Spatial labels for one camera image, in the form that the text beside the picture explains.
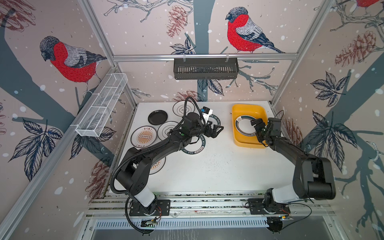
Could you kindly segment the striped green rim plate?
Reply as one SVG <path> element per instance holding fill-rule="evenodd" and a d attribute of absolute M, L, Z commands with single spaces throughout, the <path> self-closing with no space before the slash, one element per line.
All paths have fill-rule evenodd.
<path fill-rule="evenodd" d="M 246 137 L 253 137 L 256 135 L 256 130 L 252 125 L 252 121 L 256 119 L 252 116 L 242 115 L 236 118 L 235 127 L 236 130 Z"/>

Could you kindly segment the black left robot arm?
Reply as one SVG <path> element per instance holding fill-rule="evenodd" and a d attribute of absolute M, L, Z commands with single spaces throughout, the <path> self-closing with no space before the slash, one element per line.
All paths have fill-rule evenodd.
<path fill-rule="evenodd" d="M 115 194 L 124 194 L 142 207 L 154 207 L 155 194 L 147 187 L 151 168 L 168 155 L 181 151 L 192 144 L 194 137 L 216 138 L 224 127 L 205 121 L 202 114 L 188 113 L 172 128 L 159 143 L 143 148 L 132 147 L 122 162 L 111 174 L 110 189 Z"/>

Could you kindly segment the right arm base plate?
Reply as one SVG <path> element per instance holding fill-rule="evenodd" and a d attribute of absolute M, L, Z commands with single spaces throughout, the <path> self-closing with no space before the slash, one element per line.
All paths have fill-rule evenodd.
<path fill-rule="evenodd" d="M 247 206 L 251 215 L 290 215 L 287 204 L 279 204 L 274 201 L 266 203 L 265 199 L 248 199 Z"/>

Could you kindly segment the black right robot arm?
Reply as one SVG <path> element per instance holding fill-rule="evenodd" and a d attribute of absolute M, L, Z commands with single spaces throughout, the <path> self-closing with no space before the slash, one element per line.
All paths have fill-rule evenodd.
<path fill-rule="evenodd" d="M 270 188 L 265 193 L 264 208 L 276 211 L 277 207 L 303 199 L 333 200 L 336 187 L 331 161 L 309 154 L 282 136 L 281 120 L 268 118 L 251 121 L 258 141 L 283 155 L 295 165 L 292 183 Z"/>

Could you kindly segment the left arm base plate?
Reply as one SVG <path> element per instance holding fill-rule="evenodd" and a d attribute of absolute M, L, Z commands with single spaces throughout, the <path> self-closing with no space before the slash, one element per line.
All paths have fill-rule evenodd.
<path fill-rule="evenodd" d="M 170 200 L 154 200 L 148 207 L 144 207 L 140 202 L 133 201 L 128 205 L 130 217 L 152 217 L 160 215 L 169 216 L 171 208 Z"/>

